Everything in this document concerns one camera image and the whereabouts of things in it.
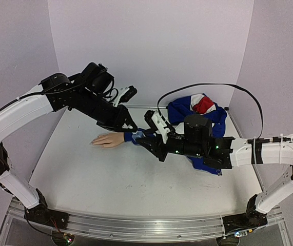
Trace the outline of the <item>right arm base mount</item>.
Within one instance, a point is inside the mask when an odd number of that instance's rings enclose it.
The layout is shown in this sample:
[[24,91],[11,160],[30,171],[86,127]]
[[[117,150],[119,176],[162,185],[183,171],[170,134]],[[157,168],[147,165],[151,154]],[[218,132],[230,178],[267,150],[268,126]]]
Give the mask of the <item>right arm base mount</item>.
[[267,214],[260,213],[256,210],[256,197],[257,195],[254,195],[248,201],[244,213],[223,217],[225,235],[232,235],[235,232],[256,229],[267,225]]

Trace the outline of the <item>nail polish bottle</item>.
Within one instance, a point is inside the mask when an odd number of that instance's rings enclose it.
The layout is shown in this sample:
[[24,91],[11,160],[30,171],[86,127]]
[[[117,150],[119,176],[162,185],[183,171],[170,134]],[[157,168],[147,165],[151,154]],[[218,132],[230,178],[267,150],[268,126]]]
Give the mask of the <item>nail polish bottle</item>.
[[133,141],[137,142],[138,139],[144,138],[145,134],[143,131],[137,131],[132,134]]

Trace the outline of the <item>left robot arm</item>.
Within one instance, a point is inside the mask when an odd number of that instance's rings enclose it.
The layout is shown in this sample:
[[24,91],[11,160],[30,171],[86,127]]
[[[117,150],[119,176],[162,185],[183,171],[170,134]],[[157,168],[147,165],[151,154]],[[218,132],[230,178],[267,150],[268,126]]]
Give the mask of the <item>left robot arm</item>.
[[39,223],[48,223],[51,212],[44,196],[16,175],[3,140],[35,119],[63,108],[80,111],[108,131],[135,132],[138,127],[124,104],[136,93],[134,86],[118,90],[106,67],[90,63],[70,77],[63,73],[51,75],[0,108],[0,185],[31,210]]

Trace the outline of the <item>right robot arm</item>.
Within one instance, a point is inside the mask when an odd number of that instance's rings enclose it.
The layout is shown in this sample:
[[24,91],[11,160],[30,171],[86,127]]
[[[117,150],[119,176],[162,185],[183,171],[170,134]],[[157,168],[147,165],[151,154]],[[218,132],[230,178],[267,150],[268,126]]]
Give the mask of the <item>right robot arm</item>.
[[214,169],[264,164],[289,165],[289,169],[267,190],[254,195],[248,202],[247,218],[267,214],[275,205],[293,193],[293,134],[272,138],[215,138],[212,122],[199,114],[184,118],[183,133],[179,134],[157,111],[149,110],[145,121],[150,128],[136,142],[159,161],[167,154],[201,158]]

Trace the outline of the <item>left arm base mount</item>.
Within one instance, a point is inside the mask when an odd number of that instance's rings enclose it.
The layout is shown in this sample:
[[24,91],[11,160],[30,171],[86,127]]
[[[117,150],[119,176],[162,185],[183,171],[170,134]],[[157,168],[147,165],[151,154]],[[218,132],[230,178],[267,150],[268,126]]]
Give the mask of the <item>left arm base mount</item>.
[[38,194],[38,204],[31,209],[25,208],[24,218],[28,222],[35,222],[62,230],[66,229],[69,214],[48,208],[44,195],[39,189],[36,189],[36,192]]

